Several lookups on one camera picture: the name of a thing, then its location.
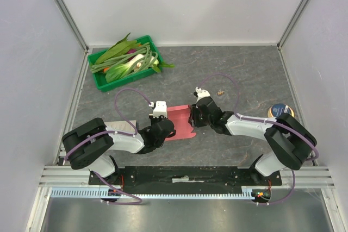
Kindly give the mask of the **pink paper box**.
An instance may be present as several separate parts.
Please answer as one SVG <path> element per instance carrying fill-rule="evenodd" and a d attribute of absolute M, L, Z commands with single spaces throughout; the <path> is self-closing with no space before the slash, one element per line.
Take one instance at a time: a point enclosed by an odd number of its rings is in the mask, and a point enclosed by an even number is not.
<path fill-rule="evenodd" d="M 165 141 L 191 139 L 196 136 L 194 128 L 189 123 L 190 105 L 171 106 L 167 108 L 168 119 L 174 124 L 176 134 Z"/>

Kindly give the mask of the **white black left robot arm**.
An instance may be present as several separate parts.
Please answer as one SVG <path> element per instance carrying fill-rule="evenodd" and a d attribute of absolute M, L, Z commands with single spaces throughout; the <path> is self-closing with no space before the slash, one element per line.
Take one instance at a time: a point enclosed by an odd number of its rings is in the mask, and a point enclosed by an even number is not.
<path fill-rule="evenodd" d="M 116 130 L 101 118 L 94 118 L 63 136 L 64 161 L 73 170 L 87 168 L 96 172 L 106 184 L 113 185 L 119 180 L 119 171 L 115 159 L 108 154 L 110 151 L 147 154 L 175 134 L 174 124 L 163 116 L 136 134 Z"/>

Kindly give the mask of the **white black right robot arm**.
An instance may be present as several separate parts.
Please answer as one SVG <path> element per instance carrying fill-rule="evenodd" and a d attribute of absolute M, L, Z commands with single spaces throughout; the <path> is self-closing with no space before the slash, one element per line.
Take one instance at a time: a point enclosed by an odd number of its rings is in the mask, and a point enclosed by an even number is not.
<path fill-rule="evenodd" d="M 248 136 L 266 141 L 272 152 L 261 155 L 251 166 L 250 181 L 261 185 L 273 173 L 284 168 L 299 170 L 303 163 L 319 157 L 315 137 L 290 114 L 261 118 L 222 111 L 211 97 L 191 106 L 189 123 L 193 127 L 210 126 L 221 135 Z"/>

